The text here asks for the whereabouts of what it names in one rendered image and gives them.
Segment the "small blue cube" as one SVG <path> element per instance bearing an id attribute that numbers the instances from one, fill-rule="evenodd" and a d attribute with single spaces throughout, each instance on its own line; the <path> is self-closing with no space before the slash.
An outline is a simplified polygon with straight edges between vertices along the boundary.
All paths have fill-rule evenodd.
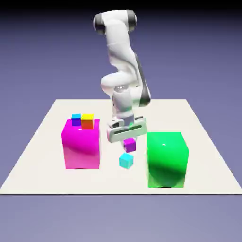
<path id="1" fill-rule="evenodd" d="M 72 114 L 71 123 L 72 126 L 81 126 L 81 114 Z"/>

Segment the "small cyan cube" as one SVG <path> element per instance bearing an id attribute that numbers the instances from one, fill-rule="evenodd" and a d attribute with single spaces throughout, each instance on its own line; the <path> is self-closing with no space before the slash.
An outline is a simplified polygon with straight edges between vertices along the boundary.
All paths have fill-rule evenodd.
<path id="1" fill-rule="evenodd" d="M 125 169 L 130 169 L 133 166 L 133 161 L 134 161 L 133 155 L 123 153 L 119 157 L 119 166 Z"/>

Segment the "small orange cube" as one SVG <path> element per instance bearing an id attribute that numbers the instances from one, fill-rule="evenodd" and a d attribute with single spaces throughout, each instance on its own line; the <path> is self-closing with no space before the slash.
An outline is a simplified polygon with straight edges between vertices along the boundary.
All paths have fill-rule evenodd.
<path id="1" fill-rule="evenodd" d="M 93 129 L 94 128 L 94 115 L 93 114 L 82 114 L 81 127 L 82 127 L 82 129 Z"/>

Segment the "large magenta box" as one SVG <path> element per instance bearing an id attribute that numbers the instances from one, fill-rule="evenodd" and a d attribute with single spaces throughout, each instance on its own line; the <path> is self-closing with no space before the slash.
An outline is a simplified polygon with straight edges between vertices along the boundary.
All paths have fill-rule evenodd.
<path id="1" fill-rule="evenodd" d="M 100 120 L 94 120 L 93 129 L 73 126 L 71 119 L 61 133 L 66 169 L 99 169 L 100 166 Z"/>

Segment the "small purple cube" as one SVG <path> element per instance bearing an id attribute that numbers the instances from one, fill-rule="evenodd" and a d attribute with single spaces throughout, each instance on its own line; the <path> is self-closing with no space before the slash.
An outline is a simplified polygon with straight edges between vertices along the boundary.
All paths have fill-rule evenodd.
<path id="1" fill-rule="evenodd" d="M 123 147 L 126 153 L 136 151 L 136 140 L 134 138 L 123 140 Z"/>

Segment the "large green box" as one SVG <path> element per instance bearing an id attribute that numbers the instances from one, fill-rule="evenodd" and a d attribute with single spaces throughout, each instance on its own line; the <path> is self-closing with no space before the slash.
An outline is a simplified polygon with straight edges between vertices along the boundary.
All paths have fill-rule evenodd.
<path id="1" fill-rule="evenodd" d="M 183 188 L 189 149 L 181 132 L 147 133 L 149 188 Z"/>

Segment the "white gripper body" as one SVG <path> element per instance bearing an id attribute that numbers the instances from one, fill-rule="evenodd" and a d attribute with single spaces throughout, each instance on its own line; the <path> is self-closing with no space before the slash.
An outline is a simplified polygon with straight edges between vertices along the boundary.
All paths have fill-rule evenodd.
<path id="1" fill-rule="evenodd" d="M 107 139 L 110 143 L 138 137 L 147 133 L 146 118 L 136 117 L 128 126 L 124 125 L 124 119 L 113 118 L 108 123 Z"/>

